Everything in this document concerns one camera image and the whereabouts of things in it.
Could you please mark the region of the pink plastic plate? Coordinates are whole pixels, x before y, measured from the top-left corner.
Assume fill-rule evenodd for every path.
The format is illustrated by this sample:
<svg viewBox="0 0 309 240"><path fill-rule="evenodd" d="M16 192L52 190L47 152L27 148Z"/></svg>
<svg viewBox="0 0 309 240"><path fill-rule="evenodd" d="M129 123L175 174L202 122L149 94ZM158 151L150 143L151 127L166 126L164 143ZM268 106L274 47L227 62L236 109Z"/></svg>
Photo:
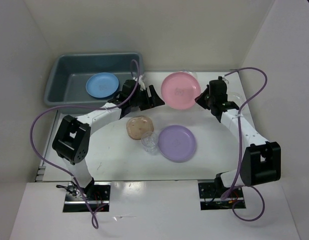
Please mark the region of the pink plastic plate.
<svg viewBox="0 0 309 240"><path fill-rule="evenodd" d="M163 80L160 91L166 105L176 110L186 110L196 104L195 99L201 94L201 87L194 76L179 71Z"/></svg>

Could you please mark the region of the clear plastic cup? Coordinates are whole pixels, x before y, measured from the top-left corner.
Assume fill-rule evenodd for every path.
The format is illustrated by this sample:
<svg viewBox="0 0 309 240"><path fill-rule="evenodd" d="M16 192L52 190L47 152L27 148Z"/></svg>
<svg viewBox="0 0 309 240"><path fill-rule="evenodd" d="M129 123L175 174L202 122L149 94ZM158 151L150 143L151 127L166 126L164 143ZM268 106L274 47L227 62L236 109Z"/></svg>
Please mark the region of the clear plastic cup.
<svg viewBox="0 0 309 240"><path fill-rule="evenodd" d="M148 153L154 153L158 147L158 136L153 131L148 131L141 136L141 144Z"/></svg>

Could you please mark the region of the blue plastic plate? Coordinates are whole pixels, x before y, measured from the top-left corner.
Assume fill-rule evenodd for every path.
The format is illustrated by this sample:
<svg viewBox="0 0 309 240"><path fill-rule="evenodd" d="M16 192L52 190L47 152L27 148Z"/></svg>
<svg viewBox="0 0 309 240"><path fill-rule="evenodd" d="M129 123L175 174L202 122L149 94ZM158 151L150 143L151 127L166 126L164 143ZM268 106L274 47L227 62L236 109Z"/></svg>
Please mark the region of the blue plastic plate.
<svg viewBox="0 0 309 240"><path fill-rule="evenodd" d="M118 78L108 72L97 73L91 76L85 85L86 92L94 98L107 98L119 88Z"/></svg>

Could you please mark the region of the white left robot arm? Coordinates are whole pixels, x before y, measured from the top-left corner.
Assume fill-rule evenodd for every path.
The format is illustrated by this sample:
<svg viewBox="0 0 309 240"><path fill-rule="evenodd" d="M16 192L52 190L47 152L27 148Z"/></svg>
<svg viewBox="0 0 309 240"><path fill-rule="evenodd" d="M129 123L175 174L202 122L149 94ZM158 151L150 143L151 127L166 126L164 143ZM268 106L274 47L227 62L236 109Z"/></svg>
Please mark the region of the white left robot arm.
<svg viewBox="0 0 309 240"><path fill-rule="evenodd" d="M100 109L78 117L66 115L62 119L52 148L65 162L66 170L70 172L79 197L89 200L95 192L95 181L89 173L85 160L91 135L125 117L134 108L144 111L164 104L153 85L142 87L136 80L128 79L123 84L122 90Z"/></svg>

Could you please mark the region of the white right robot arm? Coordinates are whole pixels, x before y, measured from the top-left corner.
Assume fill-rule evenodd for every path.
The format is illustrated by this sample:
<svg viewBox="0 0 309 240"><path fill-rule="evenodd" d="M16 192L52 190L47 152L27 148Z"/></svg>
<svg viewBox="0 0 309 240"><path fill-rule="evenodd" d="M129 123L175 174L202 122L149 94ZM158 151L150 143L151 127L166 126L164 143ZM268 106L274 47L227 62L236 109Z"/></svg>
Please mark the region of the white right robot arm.
<svg viewBox="0 0 309 240"><path fill-rule="evenodd" d="M235 170L216 175L215 193L226 199L236 187L251 187L281 178L281 147L260 135L246 120L239 106L228 100L227 84L222 78L211 80L195 102L225 126L239 142Z"/></svg>

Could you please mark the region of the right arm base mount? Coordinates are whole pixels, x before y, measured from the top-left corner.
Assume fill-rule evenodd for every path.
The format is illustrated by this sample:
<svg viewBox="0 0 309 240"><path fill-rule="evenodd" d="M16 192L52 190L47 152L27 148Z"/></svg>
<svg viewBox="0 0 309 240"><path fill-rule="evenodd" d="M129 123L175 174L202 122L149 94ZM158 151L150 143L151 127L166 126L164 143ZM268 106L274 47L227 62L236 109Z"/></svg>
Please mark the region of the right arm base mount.
<svg viewBox="0 0 309 240"><path fill-rule="evenodd" d="M231 210L245 209L246 204L244 194L241 188L235 189L228 198L222 200L222 194L227 188L219 188L214 180L201 180L197 182L200 200L200 210Z"/></svg>

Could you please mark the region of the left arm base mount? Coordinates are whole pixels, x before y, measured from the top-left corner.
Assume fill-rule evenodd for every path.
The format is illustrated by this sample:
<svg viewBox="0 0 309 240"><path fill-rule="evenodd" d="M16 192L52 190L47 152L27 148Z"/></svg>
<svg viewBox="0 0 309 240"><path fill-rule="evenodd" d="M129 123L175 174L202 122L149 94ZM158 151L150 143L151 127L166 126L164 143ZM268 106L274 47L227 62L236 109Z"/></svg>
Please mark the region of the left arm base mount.
<svg viewBox="0 0 309 240"><path fill-rule="evenodd" d="M65 190L64 213L89 212L81 193L73 186L72 182L68 182L67 185L57 184L56 188ZM109 212L110 193L110 182L95 182L92 193L86 196L86 200L93 212Z"/></svg>

